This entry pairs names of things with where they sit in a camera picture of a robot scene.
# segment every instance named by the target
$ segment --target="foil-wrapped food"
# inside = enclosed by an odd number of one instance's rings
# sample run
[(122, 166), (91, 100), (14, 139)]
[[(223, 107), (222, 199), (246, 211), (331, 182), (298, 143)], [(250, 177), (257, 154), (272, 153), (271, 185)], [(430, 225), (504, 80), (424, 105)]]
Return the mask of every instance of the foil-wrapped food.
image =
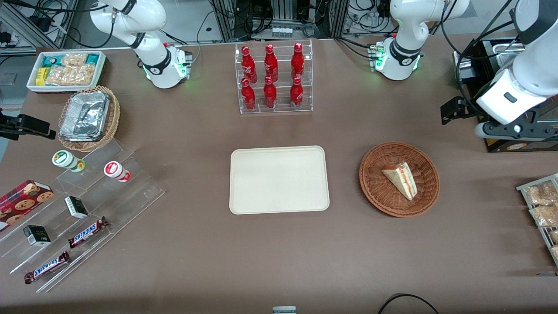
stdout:
[(99, 141), (104, 134), (110, 96), (103, 92), (72, 96), (59, 136), (67, 141)]

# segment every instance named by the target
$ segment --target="small black box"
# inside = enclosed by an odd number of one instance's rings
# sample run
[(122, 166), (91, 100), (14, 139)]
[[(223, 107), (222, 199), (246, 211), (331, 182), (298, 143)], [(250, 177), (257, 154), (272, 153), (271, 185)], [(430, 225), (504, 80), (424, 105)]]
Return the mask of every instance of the small black box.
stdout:
[(46, 230), (41, 226), (28, 225), (23, 228), (23, 233), (27, 237), (29, 244), (34, 246), (47, 246), (50, 244), (49, 235)]
[(66, 201), (66, 207), (70, 211), (70, 215), (79, 219), (86, 218), (87, 215), (89, 215), (81, 199), (75, 196), (68, 196), (64, 200)]

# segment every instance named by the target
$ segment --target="red and white container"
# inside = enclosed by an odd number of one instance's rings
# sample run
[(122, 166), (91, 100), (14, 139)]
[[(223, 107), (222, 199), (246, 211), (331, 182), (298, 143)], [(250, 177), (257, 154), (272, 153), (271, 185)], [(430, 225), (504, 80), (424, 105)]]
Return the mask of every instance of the red and white container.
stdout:
[(266, 85), (263, 87), (263, 95), (266, 99), (266, 106), (269, 109), (274, 109), (277, 105), (277, 88), (273, 83), (271, 76), (266, 76)]
[(279, 80), (279, 66), (277, 64), (277, 56), (273, 52), (273, 45), (266, 45), (266, 58), (263, 61), (263, 65), (266, 67), (266, 75), (269, 75), (273, 82)]
[(291, 76), (302, 77), (304, 74), (304, 55), (302, 54), (302, 44), (297, 42), (295, 44), (295, 53), (292, 55), (291, 59)]
[(292, 79), (291, 87), (291, 109), (299, 110), (302, 108), (302, 94), (304, 89), (300, 85), (300, 77)]
[(242, 78), (240, 83), (242, 84), (242, 90), (240, 90), (240, 92), (242, 94), (242, 101), (244, 102), (246, 110), (256, 110), (256, 94), (254, 89), (250, 86), (250, 82), (247, 78)]
[(258, 81), (258, 74), (256, 74), (256, 62), (254, 58), (250, 55), (250, 48), (248, 46), (243, 46), (242, 52), (242, 72), (244, 72), (244, 77), (250, 81), (250, 84), (255, 84)]
[(104, 172), (108, 177), (114, 178), (119, 182), (127, 182), (132, 178), (132, 174), (122, 167), (117, 161), (110, 161), (105, 165)]

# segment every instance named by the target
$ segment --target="red bottle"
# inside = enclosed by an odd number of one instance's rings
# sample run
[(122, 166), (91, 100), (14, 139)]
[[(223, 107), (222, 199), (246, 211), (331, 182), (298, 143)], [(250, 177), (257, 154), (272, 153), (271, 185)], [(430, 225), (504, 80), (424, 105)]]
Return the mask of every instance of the red bottle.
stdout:
[(247, 78), (242, 78), (241, 83), (242, 89), (240, 93), (242, 94), (242, 100), (244, 101), (246, 110), (256, 110), (256, 94), (254, 94), (254, 89), (250, 86), (250, 82)]
[(300, 85), (300, 77), (297, 76), (292, 79), (291, 87), (291, 108), (293, 110), (299, 110), (302, 107), (302, 93), (304, 90)]
[(266, 85), (263, 87), (263, 95), (266, 98), (266, 106), (269, 109), (275, 108), (277, 104), (277, 88), (273, 84), (271, 76), (266, 76)]
[(304, 55), (302, 54), (302, 44), (299, 42), (295, 44), (295, 53), (291, 59), (291, 69), (292, 78), (296, 76), (302, 77), (304, 74)]
[(244, 72), (244, 77), (250, 81), (250, 84), (255, 84), (258, 81), (258, 75), (256, 74), (256, 63), (254, 58), (250, 55), (250, 49), (247, 46), (243, 46), (242, 51), (242, 72)]
[(273, 45), (266, 45), (266, 59), (263, 61), (266, 67), (266, 75), (269, 75), (274, 82), (279, 80), (279, 68), (277, 65), (277, 57), (273, 52)]

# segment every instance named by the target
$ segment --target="yellow package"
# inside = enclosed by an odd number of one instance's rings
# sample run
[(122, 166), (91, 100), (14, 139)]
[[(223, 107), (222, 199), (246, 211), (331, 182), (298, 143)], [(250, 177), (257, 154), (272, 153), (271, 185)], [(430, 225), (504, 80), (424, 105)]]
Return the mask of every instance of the yellow package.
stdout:
[(39, 68), (37, 71), (37, 78), (35, 78), (35, 85), (44, 86), (45, 80), (49, 76), (50, 68)]

